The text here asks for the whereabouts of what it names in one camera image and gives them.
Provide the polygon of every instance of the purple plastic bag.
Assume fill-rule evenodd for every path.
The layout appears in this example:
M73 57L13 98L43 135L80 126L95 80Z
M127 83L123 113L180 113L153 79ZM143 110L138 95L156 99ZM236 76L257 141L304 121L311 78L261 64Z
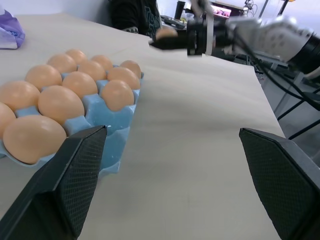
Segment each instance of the purple plastic bag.
M19 48L24 42L26 35L18 19L13 17L8 11L1 9L1 6L0 14L0 49Z

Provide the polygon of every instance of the dark shirt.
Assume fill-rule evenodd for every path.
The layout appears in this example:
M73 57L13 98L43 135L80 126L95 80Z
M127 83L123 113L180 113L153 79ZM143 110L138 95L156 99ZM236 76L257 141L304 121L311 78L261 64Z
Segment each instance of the dark shirt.
M111 0L110 16L116 29L154 39L161 27L156 0Z

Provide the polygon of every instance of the blue foam egg tray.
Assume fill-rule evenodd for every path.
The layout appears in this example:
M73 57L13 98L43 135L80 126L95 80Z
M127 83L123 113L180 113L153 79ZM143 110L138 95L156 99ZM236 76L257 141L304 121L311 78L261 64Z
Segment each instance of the blue foam egg tray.
M144 73L141 75L140 83L144 79ZM82 103L85 109L85 115L65 121L63 128L67 136L71 136L81 130L94 126L105 125L107 127L107 137L104 143L99 177L108 174L115 174L119 171L121 156L129 136L130 125L136 110L137 101L140 95L140 89L132 90L134 95L134 105L125 106L120 111L111 111L105 101L100 97L103 87L108 84L108 80L98 80L96 82L98 94L85 95ZM15 112L17 118L27 115L40 115L35 106L19 109ZM14 162L29 168L41 168L55 154L40 158L35 164L26 164L13 157L5 148L3 141L0 140L0 158L7 156Z

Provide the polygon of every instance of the egg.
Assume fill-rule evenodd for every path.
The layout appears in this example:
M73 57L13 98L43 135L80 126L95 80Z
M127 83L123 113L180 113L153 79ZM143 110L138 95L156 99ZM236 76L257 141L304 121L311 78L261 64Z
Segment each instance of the egg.
M0 102L0 139L3 139L6 127L15 119L16 115L10 107Z
M57 69L61 74L77 71L75 60L65 53L52 56L47 64Z
M123 63L121 63L120 67L131 70L138 77L138 79L141 79L141 69L138 63L136 63L135 61L124 61Z
M63 125L66 120L85 114L80 98L64 86L49 86L43 90L38 101L39 111Z
M83 61L88 59L87 56L78 49L70 49L65 53L72 57L76 64L81 64Z
M3 144L19 161L35 164L57 152L66 136L62 126L49 117L29 115L15 119L4 130Z
M0 86L0 102L12 111L38 105L40 92L27 81L9 81Z
M80 99L85 95L98 93L98 88L93 78L80 71L68 74L64 78L62 86L73 91Z
M107 107L114 112L120 111L125 106L133 105L135 102L131 88L121 80L108 82L101 90L100 96Z
M107 79L105 69L96 61L87 60L82 62L78 68L78 72L88 74L95 82Z
M39 91L41 91L43 87L62 84L60 72L48 64L32 67L27 72L24 80L34 85Z
M129 85L131 89L140 89L140 80L134 74L133 71L129 70L126 67L114 67L112 68L107 75L109 81L113 80L122 80Z
M172 27L163 27L159 28L155 33L155 39L160 39L164 37L177 37L178 32L177 30L173 29Z
M111 60L104 55L95 55L91 60L100 64L105 71L109 71L114 67Z

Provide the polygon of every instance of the beige table surface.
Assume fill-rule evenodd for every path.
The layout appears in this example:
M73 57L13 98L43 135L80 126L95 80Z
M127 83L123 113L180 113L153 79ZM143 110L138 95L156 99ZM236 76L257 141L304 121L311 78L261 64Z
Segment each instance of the beige table surface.
M283 133L253 68L161 52L148 38L65 14L18 17L19 50L0 50L0 83L79 48L145 72L120 172L99 181L80 240L279 240L238 133ZM35 172L0 159L0 218Z

